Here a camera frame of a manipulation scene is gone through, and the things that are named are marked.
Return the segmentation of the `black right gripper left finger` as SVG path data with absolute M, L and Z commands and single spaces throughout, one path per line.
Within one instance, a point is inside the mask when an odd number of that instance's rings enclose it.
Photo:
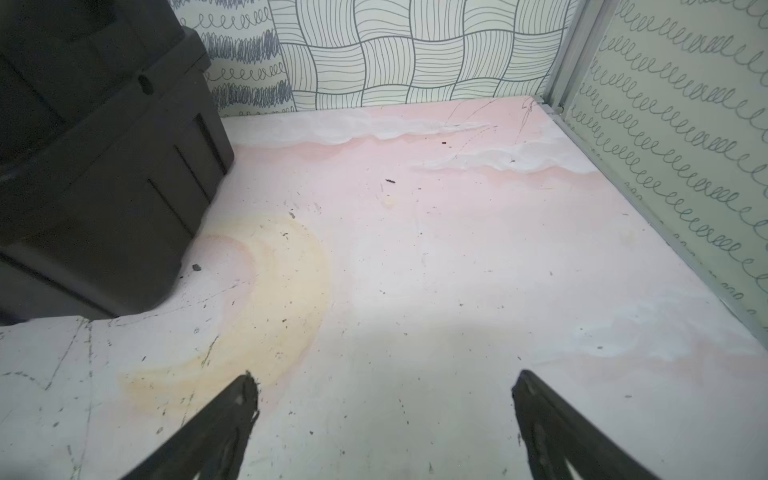
M 251 373 L 235 378 L 127 479 L 236 479 L 259 417 Z

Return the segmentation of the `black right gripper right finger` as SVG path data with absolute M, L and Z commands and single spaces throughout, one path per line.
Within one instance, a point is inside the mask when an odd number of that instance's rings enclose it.
M 528 465 L 535 479 L 655 479 L 546 382 L 520 372 L 511 389 Z

